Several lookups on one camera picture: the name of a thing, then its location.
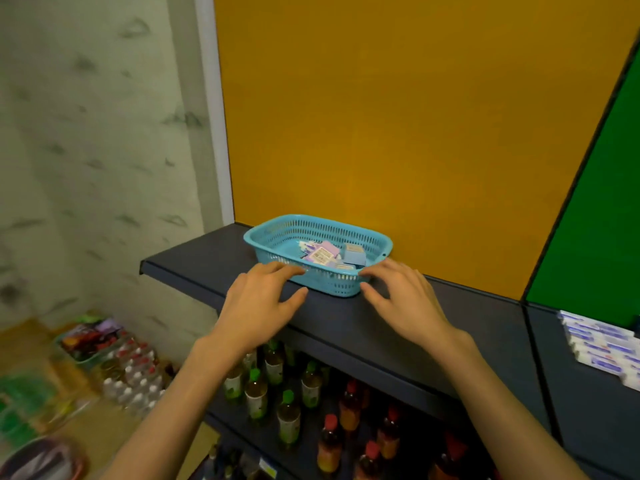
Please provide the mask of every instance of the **left hand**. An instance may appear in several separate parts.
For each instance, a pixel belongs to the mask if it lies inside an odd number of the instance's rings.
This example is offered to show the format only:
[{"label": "left hand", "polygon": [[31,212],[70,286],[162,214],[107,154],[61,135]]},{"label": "left hand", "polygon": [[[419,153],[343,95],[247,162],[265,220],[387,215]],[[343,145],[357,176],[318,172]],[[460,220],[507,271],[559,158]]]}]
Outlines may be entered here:
[{"label": "left hand", "polygon": [[227,292],[213,333],[219,334],[218,338],[236,349],[238,355],[267,342],[305,302],[307,288],[300,288],[280,302],[284,283],[304,273],[299,266],[277,261],[258,263],[248,273],[241,273]]}]

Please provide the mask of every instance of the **yellow wall panel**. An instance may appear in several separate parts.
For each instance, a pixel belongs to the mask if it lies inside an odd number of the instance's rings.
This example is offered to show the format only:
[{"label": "yellow wall panel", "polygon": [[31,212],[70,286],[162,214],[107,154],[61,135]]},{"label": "yellow wall panel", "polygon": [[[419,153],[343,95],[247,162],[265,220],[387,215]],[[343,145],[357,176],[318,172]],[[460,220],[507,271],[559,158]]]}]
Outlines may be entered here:
[{"label": "yellow wall panel", "polygon": [[640,0],[215,0],[238,222],[375,229],[519,298]]}]

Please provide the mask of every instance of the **hand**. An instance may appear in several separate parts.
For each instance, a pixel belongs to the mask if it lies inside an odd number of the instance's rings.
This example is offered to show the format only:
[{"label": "hand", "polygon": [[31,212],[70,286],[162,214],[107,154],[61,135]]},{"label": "hand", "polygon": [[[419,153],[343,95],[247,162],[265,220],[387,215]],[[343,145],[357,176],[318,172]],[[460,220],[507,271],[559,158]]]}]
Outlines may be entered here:
[{"label": "hand", "polygon": [[281,262],[256,264],[241,273],[227,292],[227,299],[213,331],[243,355],[272,338],[305,302],[308,289],[300,288],[280,303],[284,283],[304,274],[299,266]]},{"label": "hand", "polygon": [[400,336],[430,354],[438,355],[451,339],[465,334],[448,322],[436,293],[417,269],[387,258],[364,268],[360,275],[375,276],[385,282],[389,299],[383,298],[370,284],[361,283],[364,298]]}]

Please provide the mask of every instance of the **white door frame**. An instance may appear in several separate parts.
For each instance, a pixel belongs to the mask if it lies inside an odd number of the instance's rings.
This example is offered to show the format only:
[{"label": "white door frame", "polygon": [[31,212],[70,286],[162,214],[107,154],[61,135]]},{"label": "white door frame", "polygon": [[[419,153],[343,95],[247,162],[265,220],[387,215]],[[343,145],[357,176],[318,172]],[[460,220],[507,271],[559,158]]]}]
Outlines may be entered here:
[{"label": "white door frame", "polygon": [[218,54],[218,33],[216,31],[216,10],[213,0],[195,0],[200,54],[204,71],[204,89],[209,108],[209,124],[213,140],[213,155],[216,161],[218,193],[222,224],[233,224],[234,197],[229,169],[229,149],[227,145],[227,124],[225,122],[225,102],[222,96],[220,58]]}]

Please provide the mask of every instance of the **blue plastic basket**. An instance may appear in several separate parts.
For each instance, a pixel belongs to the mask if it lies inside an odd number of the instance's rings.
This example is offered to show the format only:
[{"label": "blue plastic basket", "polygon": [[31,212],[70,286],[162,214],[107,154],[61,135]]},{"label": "blue plastic basket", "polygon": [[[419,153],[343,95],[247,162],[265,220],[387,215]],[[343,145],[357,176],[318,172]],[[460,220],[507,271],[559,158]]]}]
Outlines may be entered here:
[{"label": "blue plastic basket", "polygon": [[389,256],[394,243],[386,235],[362,227],[321,219],[320,217],[290,214],[280,216],[249,229],[244,241],[255,249],[258,261],[266,264],[280,261],[302,266],[307,272],[291,281],[334,296],[354,296],[360,282],[368,281],[357,270],[334,269],[302,259],[299,241],[329,241],[344,249],[344,243],[361,245],[367,254],[367,266]]}]

